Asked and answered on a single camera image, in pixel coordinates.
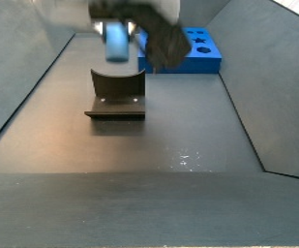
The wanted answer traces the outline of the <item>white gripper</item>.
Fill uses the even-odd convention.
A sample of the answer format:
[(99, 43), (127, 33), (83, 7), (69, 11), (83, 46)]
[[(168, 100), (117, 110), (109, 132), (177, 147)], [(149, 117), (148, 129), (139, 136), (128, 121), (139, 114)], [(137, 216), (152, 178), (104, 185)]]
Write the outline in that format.
[[(129, 41), (135, 39), (137, 26), (147, 32), (145, 57), (159, 70), (180, 65), (192, 47), (177, 22), (172, 22), (149, 0), (89, 0), (89, 14), (95, 18), (127, 22)], [(105, 25), (92, 22), (93, 31), (105, 37)]]

